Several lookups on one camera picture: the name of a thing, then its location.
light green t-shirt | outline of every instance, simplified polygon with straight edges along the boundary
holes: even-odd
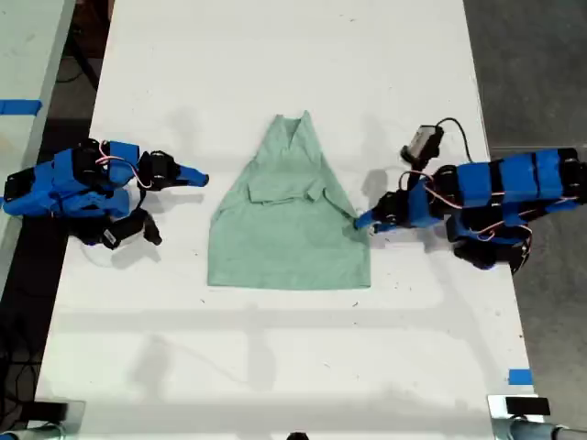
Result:
[[[208,284],[325,290],[371,286],[369,239],[322,154],[312,120],[277,115],[212,217]]]

red wire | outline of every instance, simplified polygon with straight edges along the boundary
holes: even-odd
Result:
[[[119,158],[118,156],[106,156],[106,154],[104,153],[104,151],[102,150],[102,146],[104,145],[104,142],[102,142],[100,144],[100,146],[98,147],[98,149],[100,150],[100,154],[102,155],[102,157],[100,159],[98,159],[95,163],[99,164],[99,165],[105,165],[106,163],[108,163],[110,160],[122,160],[123,162],[125,162],[130,169],[132,169],[132,173],[135,175],[135,177],[137,178],[137,182],[140,186],[142,186],[145,189],[150,188],[151,186],[153,186],[153,183],[151,182],[149,185],[145,185],[142,180],[140,179],[140,177],[138,176],[138,172],[137,169],[135,168],[135,166],[130,163],[128,160],[123,159],[123,158]]]

white table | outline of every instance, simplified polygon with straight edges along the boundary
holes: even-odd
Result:
[[[361,210],[420,124],[457,117],[486,160],[461,1],[116,2],[93,137],[211,181],[148,195],[159,247],[70,240],[38,398],[86,401],[84,438],[491,438],[486,395],[532,391],[506,379],[527,368],[509,269],[453,257],[442,228],[373,239],[368,290],[206,286],[212,213],[304,109]],[[450,130],[432,168],[464,160]]]
[[[0,99],[39,99],[37,116],[0,115],[0,182],[37,162],[74,0],[0,0]],[[0,287],[20,233],[19,219],[0,214]]]

blue tape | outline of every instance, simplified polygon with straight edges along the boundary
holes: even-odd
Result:
[[[531,154],[504,159],[499,164],[499,171],[505,191],[504,204],[533,200],[538,196]]]
[[[505,203],[502,205],[504,224],[506,226],[525,225],[526,222],[520,218],[518,203]]]
[[[43,103],[38,99],[0,99],[0,115],[34,115]]]
[[[540,183],[539,199],[549,200],[562,197],[559,162],[557,149],[543,149],[536,152],[538,182]]]
[[[411,226],[428,227],[441,220],[430,215],[428,192],[424,187],[425,184],[426,180],[420,179],[408,195],[408,220]]]
[[[510,385],[532,385],[532,371],[528,368],[510,369],[507,381]]]
[[[485,206],[492,198],[492,179],[487,163],[466,163],[457,168],[463,206]]]

black cable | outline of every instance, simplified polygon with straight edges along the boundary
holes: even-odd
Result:
[[[469,152],[469,141],[467,140],[467,135],[465,134],[465,130],[463,129],[460,122],[454,117],[445,117],[437,123],[437,127],[439,127],[441,124],[445,122],[454,122],[457,125],[460,133],[462,134],[462,140],[465,143],[465,153],[467,153],[467,159],[469,160],[469,162],[473,163],[473,159],[471,159],[471,153]]]
[[[58,78],[57,80],[55,80],[55,83],[57,83],[57,84],[73,83],[75,80],[77,80],[82,75],[83,75],[83,71],[79,71],[76,75],[73,75],[71,78],[66,78],[65,80],[60,80]]]

